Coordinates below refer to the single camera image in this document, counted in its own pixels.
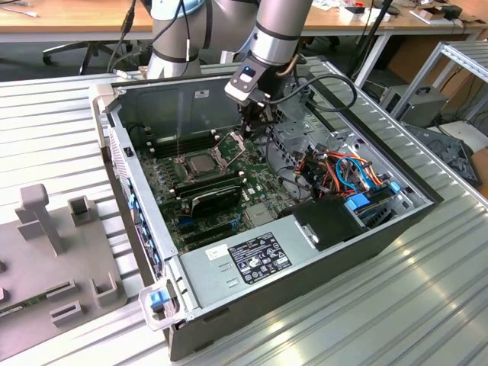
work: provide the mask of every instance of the colorful wires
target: colorful wires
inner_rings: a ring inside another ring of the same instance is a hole
[[[327,152],[323,155],[325,155],[323,159],[318,159],[316,154],[306,155],[297,164],[294,171],[296,175],[307,176],[310,174],[310,170],[314,169],[314,165],[322,167],[325,174],[321,184],[314,185],[319,198],[324,194],[337,194],[341,197],[347,197],[350,194],[357,194],[383,185],[368,160],[341,152]],[[364,187],[357,178],[351,181],[350,179],[353,176],[359,176]]]

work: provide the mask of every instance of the blue latch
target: blue latch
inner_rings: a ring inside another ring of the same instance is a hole
[[[366,198],[366,196],[364,196],[363,193],[355,194],[354,196],[349,197],[348,200],[346,201],[346,204],[353,211],[363,206],[366,206],[369,203],[370,203],[369,200]]]
[[[391,188],[391,190],[393,191],[394,194],[397,194],[402,189],[402,188],[400,188],[400,186],[398,185],[398,183],[396,183],[395,181],[393,181],[390,184],[390,188]]]
[[[160,310],[162,306],[171,300],[167,290],[159,290],[149,294],[151,300],[151,309]]]
[[[130,209],[133,209],[134,208],[134,201],[136,200],[136,196],[134,195],[134,193],[132,193],[130,195],[130,198],[129,198],[129,208]]]

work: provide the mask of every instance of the wooden desk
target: wooden desk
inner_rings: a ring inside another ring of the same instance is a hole
[[[365,1],[364,6],[369,6],[370,2]],[[368,76],[378,61],[388,40],[394,35],[430,35],[430,34],[466,34],[467,40],[476,40],[478,36],[486,30],[486,24],[472,23],[466,27],[455,24],[449,26],[431,26],[419,20],[409,13],[411,9],[400,8],[401,14],[384,22],[377,30],[379,36],[374,43],[371,51],[355,80],[355,84],[361,88],[368,79]],[[339,17],[338,9],[324,11],[315,7],[310,9],[305,27],[304,36],[358,36],[364,30],[364,22],[351,21],[344,22]]]
[[[0,10],[0,42],[47,42],[118,40],[130,0],[29,0],[39,17]],[[143,4],[136,2],[136,16],[128,40],[149,39],[153,20]]]
[[[369,1],[364,1],[365,6],[369,6]],[[448,26],[431,26],[424,23],[418,18],[415,18],[409,13],[411,8],[397,7],[401,14],[393,17],[388,22],[381,23],[377,30],[377,34],[385,34],[394,31],[395,34],[419,34],[432,33],[436,34],[462,34],[473,33],[475,31],[486,29],[485,24],[468,24],[463,32],[463,28],[450,24]],[[336,8],[324,11],[315,7],[310,9],[310,12],[303,28],[303,35],[341,35],[340,32],[359,31],[362,33],[364,29],[363,21],[344,22],[339,17],[339,10]]]

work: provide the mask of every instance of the metal shelf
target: metal shelf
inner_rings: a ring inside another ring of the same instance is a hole
[[[488,82],[488,42],[441,42],[431,53],[427,61],[425,61],[425,64],[413,79],[405,94],[403,94],[396,107],[391,111],[392,117],[399,117],[400,112],[408,103],[413,93],[420,86],[422,80],[429,74],[431,69],[442,56],[448,57],[451,61],[435,80],[433,84],[435,88],[439,88],[456,64],[471,72],[483,81]],[[470,120],[487,102],[488,95],[485,95],[480,102],[469,110],[466,119]]]

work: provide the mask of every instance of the power supply label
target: power supply label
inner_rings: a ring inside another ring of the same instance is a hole
[[[228,250],[247,284],[264,280],[291,266],[290,259],[272,233],[258,236]]]

